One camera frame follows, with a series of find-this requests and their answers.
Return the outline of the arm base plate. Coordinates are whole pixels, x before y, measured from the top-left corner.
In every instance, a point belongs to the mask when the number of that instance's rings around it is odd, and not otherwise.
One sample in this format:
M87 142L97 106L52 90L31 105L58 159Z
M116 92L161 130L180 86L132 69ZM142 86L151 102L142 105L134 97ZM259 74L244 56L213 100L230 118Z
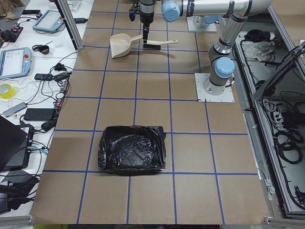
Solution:
M234 103L234 95L230 80L223 86L216 86L210 82L209 73L195 73L195 84L198 102Z
M189 32L217 33L218 15L192 16L187 18Z

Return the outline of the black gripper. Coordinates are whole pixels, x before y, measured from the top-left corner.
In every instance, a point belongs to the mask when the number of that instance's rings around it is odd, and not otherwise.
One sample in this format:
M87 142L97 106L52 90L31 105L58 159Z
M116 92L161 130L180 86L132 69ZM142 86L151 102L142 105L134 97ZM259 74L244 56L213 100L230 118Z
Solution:
M152 21L148 21L148 20L142 22L142 24L143 24L143 27L142 27L142 29L143 29L143 33L142 33L143 43L147 43L151 23L152 23Z

